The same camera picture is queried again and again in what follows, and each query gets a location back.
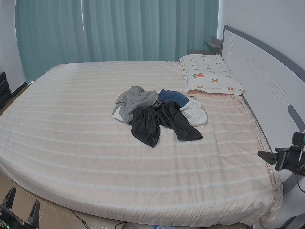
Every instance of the black pants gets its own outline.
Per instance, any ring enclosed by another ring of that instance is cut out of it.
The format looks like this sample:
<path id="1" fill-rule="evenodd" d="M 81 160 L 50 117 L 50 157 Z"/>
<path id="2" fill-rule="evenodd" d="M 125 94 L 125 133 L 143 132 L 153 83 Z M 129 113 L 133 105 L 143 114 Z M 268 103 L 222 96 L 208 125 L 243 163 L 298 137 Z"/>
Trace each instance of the black pants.
<path id="1" fill-rule="evenodd" d="M 159 140 L 159 125 L 173 129 L 178 140 L 194 141 L 202 139 L 201 133 L 192 127 L 187 118 L 181 113 L 180 106 L 175 101 L 161 101 L 143 109 L 137 108 L 133 112 L 132 135 L 141 142 L 154 147 Z"/>

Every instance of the bed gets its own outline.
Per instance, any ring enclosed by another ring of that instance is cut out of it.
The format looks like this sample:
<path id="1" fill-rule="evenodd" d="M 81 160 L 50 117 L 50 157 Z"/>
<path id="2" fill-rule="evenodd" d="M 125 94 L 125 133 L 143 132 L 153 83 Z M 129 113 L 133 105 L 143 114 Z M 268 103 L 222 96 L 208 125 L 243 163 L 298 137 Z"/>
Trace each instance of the bed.
<path id="1" fill-rule="evenodd" d="M 151 148 L 112 117 L 130 86 L 184 90 L 179 62 L 56 66 L 0 117 L 0 169 L 28 191 L 110 219 L 208 227 L 259 219 L 269 227 L 282 181 L 257 156 L 268 143 L 242 96 L 191 92 L 207 112 L 203 139 L 161 127 Z"/>

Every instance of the pillowcase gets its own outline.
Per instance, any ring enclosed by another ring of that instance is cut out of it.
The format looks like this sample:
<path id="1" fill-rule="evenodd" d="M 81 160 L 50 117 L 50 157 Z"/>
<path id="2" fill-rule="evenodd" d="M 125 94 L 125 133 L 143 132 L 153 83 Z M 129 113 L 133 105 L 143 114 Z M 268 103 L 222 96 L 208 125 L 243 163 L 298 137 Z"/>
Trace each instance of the pillowcase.
<path id="1" fill-rule="evenodd" d="M 185 91 L 241 95 L 244 89 L 220 55 L 188 54 L 180 59 Z"/>

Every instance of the tile floor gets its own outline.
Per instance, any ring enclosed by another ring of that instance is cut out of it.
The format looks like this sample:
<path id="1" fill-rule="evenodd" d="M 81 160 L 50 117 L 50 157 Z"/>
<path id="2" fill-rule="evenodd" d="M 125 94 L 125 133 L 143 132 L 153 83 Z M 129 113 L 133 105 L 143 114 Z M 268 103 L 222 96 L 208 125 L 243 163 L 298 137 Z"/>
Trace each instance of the tile floor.
<path id="1" fill-rule="evenodd" d="M 26 87 L 14 98 L 12 98 L 4 108 L 0 110 L 0 116 L 4 110 L 26 89 Z M 36 196 L 26 191 L 19 185 L 7 178 L 0 172 L 0 203 L 6 196 L 11 187 L 16 188 L 15 200 L 12 211 L 24 221 L 27 221 L 30 210 L 32 209 L 35 199 L 40 203 L 39 228 L 40 229 L 85 229 L 82 222 L 66 207 L 54 204 L 44 198 Z M 74 211 L 74 213 L 84 220 L 90 229 L 114 229 L 115 225 L 120 223 L 118 220 L 106 219 L 86 213 Z M 215 225 L 208 229 L 246 229 L 245 224 L 237 223 L 230 226 Z"/>

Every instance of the curtain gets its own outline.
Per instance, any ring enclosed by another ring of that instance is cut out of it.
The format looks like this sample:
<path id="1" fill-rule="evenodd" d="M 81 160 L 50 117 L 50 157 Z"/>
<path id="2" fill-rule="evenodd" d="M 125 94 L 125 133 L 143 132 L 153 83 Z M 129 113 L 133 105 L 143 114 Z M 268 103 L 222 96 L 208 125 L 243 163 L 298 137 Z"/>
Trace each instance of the curtain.
<path id="1" fill-rule="evenodd" d="M 178 61 L 208 49 L 218 0 L 17 0 L 16 35 L 26 80 L 61 63 Z"/>

